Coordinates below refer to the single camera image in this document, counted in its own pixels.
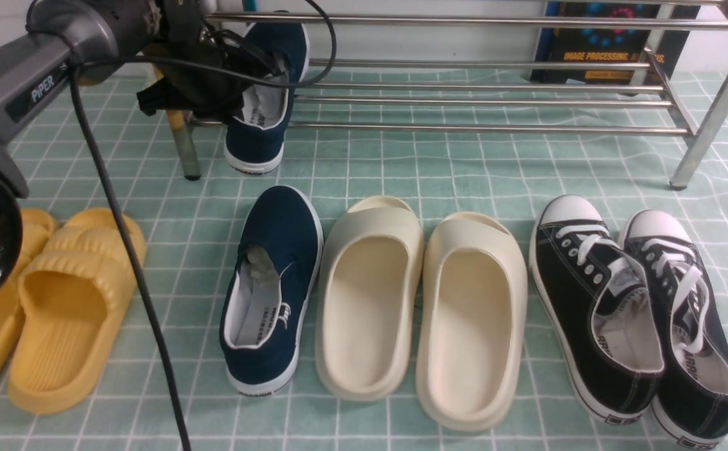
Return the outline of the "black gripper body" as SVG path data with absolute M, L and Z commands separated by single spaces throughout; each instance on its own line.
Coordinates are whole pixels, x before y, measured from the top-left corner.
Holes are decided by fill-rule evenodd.
M 207 20 L 218 1 L 143 1 L 147 37 L 144 57 L 155 63 L 161 79 L 138 92 L 141 112 L 191 111 L 202 119 L 230 120 L 244 104 L 252 83 L 220 70 L 255 79 L 280 77 L 282 64 L 273 51 L 240 31 L 219 28 Z

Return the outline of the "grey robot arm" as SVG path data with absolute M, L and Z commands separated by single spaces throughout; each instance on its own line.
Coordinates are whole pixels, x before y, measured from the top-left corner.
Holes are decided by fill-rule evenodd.
M 9 143 L 72 81 L 99 85 L 137 54 L 163 80 L 141 92 L 141 110 L 190 110 L 228 120 L 253 79 L 278 72 L 260 46 L 215 29 L 198 1 L 34 1 L 26 34 L 0 46 L 0 288 L 17 266 L 29 196 Z

